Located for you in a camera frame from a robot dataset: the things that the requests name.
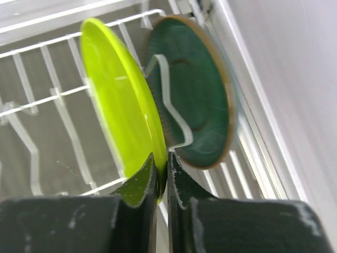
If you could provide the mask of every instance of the dishwasher rack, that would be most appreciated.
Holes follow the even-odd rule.
[[[200,23],[196,2],[190,1],[190,6]],[[141,38],[167,13],[147,8],[117,20],[113,15],[102,17],[110,20],[107,26],[141,68],[145,50]],[[0,53],[0,199],[108,194],[125,180],[88,89],[79,36],[75,32]],[[183,165],[194,180],[220,198],[285,199],[238,93],[239,126],[229,155],[211,170]],[[164,194],[159,226],[167,226],[166,202]]]

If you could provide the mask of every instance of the green plate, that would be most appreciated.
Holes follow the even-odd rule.
[[[160,198],[166,185],[166,147],[150,89],[127,47],[100,20],[81,26],[81,53],[96,102],[120,154],[126,177],[136,173],[153,152],[159,170]]]
[[[171,101],[193,133],[191,145],[177,154],[197,168],[209,168],[228,153],[236,125],[235,92],[212,39],[195,22],[167,16],[154,26],[147,62],[163,54],[170,65]],[[147,79],[164,126],[166,146],[184,141],[183,133],[163,105],[159,67]]]

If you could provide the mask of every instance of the rack tine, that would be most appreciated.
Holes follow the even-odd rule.
[[[56,70],[51,58],[51,55],[49,53],[48,47],[47,46],[42,46],[41,47],[41,52],[43,55],[43,59],[45,61],[45,64],[48,69],[48,73],[51,77],[52,83],[54,88],[51,89],[51,94],[52,96],[56,96],[57,99],[54,100],[56,109],[62,119],[62,122],[68,132],[68,135],[70,137],[70,140],[72,142],[72,146],[75,152],[76,160],[78,163],[78,166],[81,171],[81,175],[83,177],[83,180],[86,184],[89,184],[92,189],[96,189],[96,183],[94,182],[90,169],[88,167],[88,164],[86,162],[84,152],[80,143],[80,139],[78,138],[75,126],[73,124],[73,121],[70,118],[70,115],[68,113],[68,110],[64,104],[64,101],[62,99],[62,94],[61,94],[61,84],[60,81],[57,77]]]
[[[80,142],[80,139],[77,135],[75,126],[73,124],[73,121],[70,118],[70,115],[68,113],[68,110],[64,104],[64,101],[60,95],[60,92],[58,91],[57,88],[51,89],[51,94],[52,96],[59,96],[59,99],[54,100],[56,109],[62,119],[62,122],[68,132],[68,135],[70,137],[70,140],[72,142],[72,146],[75,152],[76,160],[78,163],[78,167],[80,168],[81,175],[83,177],[83,180],[86,184],[88,184],[91,189],[96,189],[96,183],[94,182],[90,169],[88,167],[88,164],[85,159],[85,155],[82,149],[82,145]]]
[[[142,0],[141,3],[141,13],[146,13],[148,11],[148,0]],[[142,21],[141,21],[141,28],[146,28],[152,30],[152,24],[150,22],[150,19],[148,18],[148,15],[142,15]]]
[[[240,184],[242,186],[244,194],[246,195],[246,198],[253,199],[252,192],[251,192],[251,190],[249,188],[249,185],[247,183],[246,177],[245,177],[245,175],[243,173],[241,164],[239,162],[239,159],[238,159],[235,151],[233,151],[233,150],[230,151],[230,158],[231,158],[231,160],[233,162],[236,174],[237,174],[237,176],[239,178]]]
[[[110,183],[106,183],[106,184],[104,184],[104,185],[98,187],[98,188],[95,189],[95,190],[87,191],[87,192],[81,194],[80,196],[87,196],[87,195],[94,194],[94,193],[97,192],[97,191],[101,191],[101,190],[104,190],[104,189],[109,188],[109,187],[111,187],[111,186],[114,186],[114,185],[116,185],[116,184],[118,184],[118,183],[122,183],[122,182],[124,182],[125,180],[126,180],[126,178],[118,178],[118,179],[116,179],[116,180],[114,180],[114,181],[112,181],[112,182],[110,182]]]
[[[29,104],[34,103],[35,102],[34,94],[33,94],[32,87],[29,82],[25,67],[23,65],[21,55],[19,53],[16,53],[13,55],[13,59],[14,59],[17,72],[19,73],[19,77],[20,77],[23,89],[27,97],[27,101]],[[37,106],[34,105],[31,107],[31,113],[32,115],[38,113]]]
[[[202,28],[205,28],[206,27],[205,18],[204,18],[204,15],[203,15],[199,5],[197,4],[197,2],[195,0],[189,0],[189,4],[190,4],[190,7],[191,7],[192,12],[194,14],[196,22]]]
[[[31,154],[31,191],[34,196],[43,195],[39,174],[39,151],[15,113],[7,115],[8,121]]]
[[[112,158],[114,159],[114,162],[117,166],[117,172],[118,175],[120,176],[120,178],[124,178],[125,174],[124,174],[124,163],[123,163],[123,159],[121,154],[119,153],[119,150],[117,148],[117,145],[115,143],[115,139],[112,135],[112,133],[110,132],[107,122],[105,120],[104,115],[102,115],[100,112],[103,111],[101,104],[99,102],[95,101],[95,98],[97,97],[96,94],[96,89],[95,86],[93,85],[91,79],[86,78],[85,82],[87,83],[87,86],[89,87],[89,90],[91,90],[91,95],[90,95],[90,99],[91,99],[91,103],[93,104],[98,122],[100,123],[100,126],[102,128],[103,134],[104,134],[104,138],[105,141],[109,147],[110,153],[112,155]]]
[[[36,102],[37,102],[37,101],[31,103],[30,105],[32,105],[32,106],[30,106],[29,108],[32,108],[32,107],[36,106]],[[35,111],[35,112],[32,112],[31,109],[29,110],[29,108],[25,108],[25,106],[19,105],[19,104],[17,104],[17,103],[14,102],[14,101],[11,102],[11,105],[12,105],[12,106],[11,106],[12,109],[20,108],[20,109],[21,109],[21,110],[20,110],[21,112],[24,112],[24,113],[26,113],[26,114],[28,114],[28,115],[30,115],[30,116],[35,116],[35,115],[37,114],[36,111]]]
[[[180,13],[179,9],[177,8],[176,11],[174,11],[174,13],[179,14]],[[139,18],[142,18],[142,16],[150,16],[150,15],[154,15],[154,14],[159,14],[161,17],[166,16],[166,13],[162,9],[152,9],[152,10],[150,10],[148,12],[145,12],[145,13],[136,14],[136,15],[129,16],[129,17],[126,17],[126,18],[122,18],[118,21],[109,22],[106,25],[108,27],[112,27],[112,26],[116,26],[120,23],[127,23],[127,22],[130,22],[130,21],[133,21],[133,20],[137,20]],[[9,51],[9,52],[1,53],[0,59],[11,56],[11,55],[16,54],[16,53],[23,53],[23,52],[27,52],[29,50],[34,50],[34,49],[40,48],[43,45],[51,45],[51,44],[55,44],[55,43],[58,43],[58,42],[61,42],[61,41],[65,41],[65,40],[69,39],[70,37],[78,37],[78,36],[80,36],[80,34],[81,34],[80,32],[76,32],[76,33],[73,33],[73,34],[68,34],[68,35],[64,35],[62,37],[54,38],[54,39],[49,40],[49,41],[44,41],[44,42],[40,42],[40,43],[37,43],[37,44],[34,44],[34,45],[18,48],[18,49]]]
[[[62,90],[61,84],[60,84],[60,81],[58,80],[58,77],[57,77],[57,74],[56,74],[56,71],[55,71],[55,67],[54,67],[51,55],[49,53],[48,47],[46,45],[43,45],[43,46],[40,47],[40,49],[41,49],[42,56],[43,56],[43,59],[45,61],[45,64],[47,66],[49,76],[51,77],[53,86],[58,91],[61,92],[61,90]]]
[[[1,177],[2,177],[2,163],[0,161],[0,190],[1,190]]]
[[[204,176],[206,178],[207,184],[210,187],[211,194],[213,194],[214,196],[216,196],[218,198],[219,194],[218,194],[218,192],[216,190],[216,187],[214,185],[214,182],[213,182],[213,179],[212,179],[212,177],[210,175],[210,172],[208,170],[203,170],[203,173],[204,173]]]
[[[0,96],[0,114],[7,111],[5,105],[2,103],[2,99]],[[7,117],[0,116],[0,126],[7,124],[8,120]]]
[[[227,182],[228,188],[229,188],[229,190],[231,192],[231,197],[233,199],[238,199],[239,197],[237,195],[237,192],[236,192],[236,189],[235,189],[235,186],[234,186],[231,174],[228,171],[227,164],[225,162],[222,162],[222,163],[220,163],[220,166],[221,166],[223,175],[225,176],[225,180]]]
[[[173,151],[175,148],[184,147],[187,145],[190,145],[193,142],[193,133],[189,125],[186,123],[186,121],[181,117],[179,112],[175,109],[171,102],[171,90],[170,90],[170,73],[169,73],[169,63],[167,62],[167,59],[162,54],[155,54],[152,56],[150,62],[148,63],[147,67],[145,68],[145,77],[148,77],[156,64],[159,64],[160,68],[160,74],[161,74],[161,83],[162,83],[162,96],[163,96],[163,104],[166,107],[166,109],[169,111],[171,116],[174,118],[174,120],[177,122],[177,124],[180,126],[181,130],[184,134],[184,143],[180,143],[177,145],[174,145],[172,147],[169,147],[170,151]]]
[[[75,61],[75,65],[77,67],[78,73],[80,74],[80,78],[83,82],[83,85],[86,85],[85,80],[86,80],[86,73],[84,70],[84,66],[81,60],[81,56],[80,53],[78,51],[78,48],[76,46],[75,40],[73,37],[70,37],[68,39],[68,44],[70,47],[70,51],[72,52],[72,56],[74,58]],[[90,95],[90,89],[87,89],[87,94]]]
[[[164,218],[164,221],[166,223],[166,226],[168,226],[169,225],[169,214],[167,213],[167,208],[166,208],[166,206],[164,205],[163,202],[161,202],[159,204],[159,209],[160,209],[160,212],[163,215],[163,218]]]
[[[247,155],[249,165],[252,170],[251,173],[257,180],[263,197],[267,199],[279,198],[280,196],[274,192],[272,183],[269,180],[265,163],[261,160],[261,156],[258,154],[258,148],[254,145],[255,141],[251,136],[250,127],[242,115],[239,115],[239,129],[237,135],[241,146]]]
[[[130,35],[125,27],[125,24],[124,23],[119,23],[118,24],[120,30],[121,30],[121,33],[122,33],[122,36],[125,40],[125,43],[126,43],[126,46],[127,48],[129,49],[130,53],[132,54],[133,56],[133,59],[135,59],[135,61],[137,62],[139,68],[142,70],[143,72],[143,68],[142,68],[142,65],[141,65],[141,61],[139,60],[139,57],[136,53],[136,49],[131,41],[131,38],[130,38]]]

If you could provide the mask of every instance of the yellow-green plate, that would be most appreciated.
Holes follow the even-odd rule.
[[[143,74],[122,41],[100,20],[81,26],[81,53],[96,101],[131,177],[153,152],[164,192],[166,147],[159,114]]]

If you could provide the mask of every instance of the dishwasher wall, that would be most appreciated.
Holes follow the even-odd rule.
[[[337,249],[335,1],[215,0],[211,23],[285,192],[318,212]]]

